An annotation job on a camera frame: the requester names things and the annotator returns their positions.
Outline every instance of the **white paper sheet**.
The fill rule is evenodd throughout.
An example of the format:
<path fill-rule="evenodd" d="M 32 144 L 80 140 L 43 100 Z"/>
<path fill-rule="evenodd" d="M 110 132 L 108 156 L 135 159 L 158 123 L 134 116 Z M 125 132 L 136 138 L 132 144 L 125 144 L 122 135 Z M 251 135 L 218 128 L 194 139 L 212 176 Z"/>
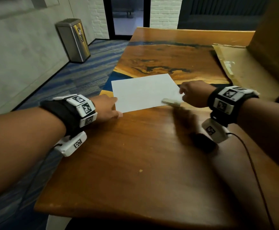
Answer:
<path fill-rule="evenodd" d="M 112 81 L 112 88 L 118 98 L 116 110 L 122 113 L 163 106 L 163 98 L 182 102 L 183 96 L 168 73 Z"/>

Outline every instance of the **door frame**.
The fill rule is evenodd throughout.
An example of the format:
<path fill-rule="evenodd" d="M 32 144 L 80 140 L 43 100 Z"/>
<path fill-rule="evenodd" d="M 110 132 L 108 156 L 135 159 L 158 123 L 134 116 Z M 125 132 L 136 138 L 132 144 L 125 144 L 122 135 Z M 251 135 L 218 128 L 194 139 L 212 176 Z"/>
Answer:
<path fill-rule="evenodd" d="M 110 39 L 130 40 L 132 37 L 131 35 L 120 35 L 120 34 L 116 35 L 115 34 L 111 0 L 103 0 L 103 3 L 104 3 L 104 10 L 105 10 L 105 16 L 106 16 L 106 21 L 107 21 L 108 35 L 110 36 Z M 150 27 L 150 6 L 151 6 L 151 0 L 144 0 L 143 27 Z"/>

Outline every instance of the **striped carpet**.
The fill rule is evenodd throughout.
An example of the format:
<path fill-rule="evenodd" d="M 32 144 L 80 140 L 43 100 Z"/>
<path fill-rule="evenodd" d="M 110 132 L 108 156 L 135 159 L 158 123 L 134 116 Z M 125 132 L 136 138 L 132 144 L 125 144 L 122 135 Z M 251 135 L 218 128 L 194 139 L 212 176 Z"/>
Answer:
<path fill-rule="evenodd" d="M 89 50 L 91 57 L 83 64 L 69 63 L 18 109 L 38 106 L 54 96 L 79 93 L 86 97 L 98 95 L 121 57 L 128 41 L 95 40 Z M 35 213 L 34 203 L 42 188 L 61 160 L 61 154 L 51 151 L 48 156 L 0 196 L 0 230 L 44 230 L 47 215 Z"/>

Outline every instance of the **wooden table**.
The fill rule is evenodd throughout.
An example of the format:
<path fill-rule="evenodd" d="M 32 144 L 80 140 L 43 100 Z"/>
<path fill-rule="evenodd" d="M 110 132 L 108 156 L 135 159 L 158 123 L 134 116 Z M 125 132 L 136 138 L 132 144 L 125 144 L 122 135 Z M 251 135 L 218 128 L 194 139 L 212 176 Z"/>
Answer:
<path fill-rule="evenodd" d="M 228 83 L 211 45 L 248 45 L 252 35 L 137 28 L 109 80 L 169 73 L 177 84 L 197 79 Z M 113 95 L 111 86 L 106 85 L 102 93 Z M 208 109 L 193 109 L 200 122 L 209 117 Z M 263 192 L 270 190 L 261 160 L 279 174 L 277 165 L 237 125 L 231 124 L 229 130 L 248 146 Z M 245 149 L 234 137 L 221 143 L 218 155 L 209 160 L 194 147 L 167 106 L 125 113 L 119 120 L 88 130 L 87 135 L 76 153 L 62 159 L 36 211 L 219 229 L 247 225 L 242 206 L 257 228 L 271 228 Z M 272 199 L 267 202 L 279 208 Z M 271 214 L 279 223 L 277 211 Z"/>

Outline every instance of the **forearm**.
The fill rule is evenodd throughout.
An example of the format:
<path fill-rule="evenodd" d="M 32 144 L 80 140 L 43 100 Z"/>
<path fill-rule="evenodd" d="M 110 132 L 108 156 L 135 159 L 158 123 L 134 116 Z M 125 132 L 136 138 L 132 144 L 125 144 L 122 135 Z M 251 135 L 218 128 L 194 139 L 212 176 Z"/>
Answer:
<path fill-rule="evenodd" d="M 248 99 L 240 109 L 237 124 L 279 164 L 279 103 Z"/>
<path fill-rule="evenodd" d="M 0 115 L 0 192 L 43 158 L 65 132 L 61 120 L 38 107 Z"/>

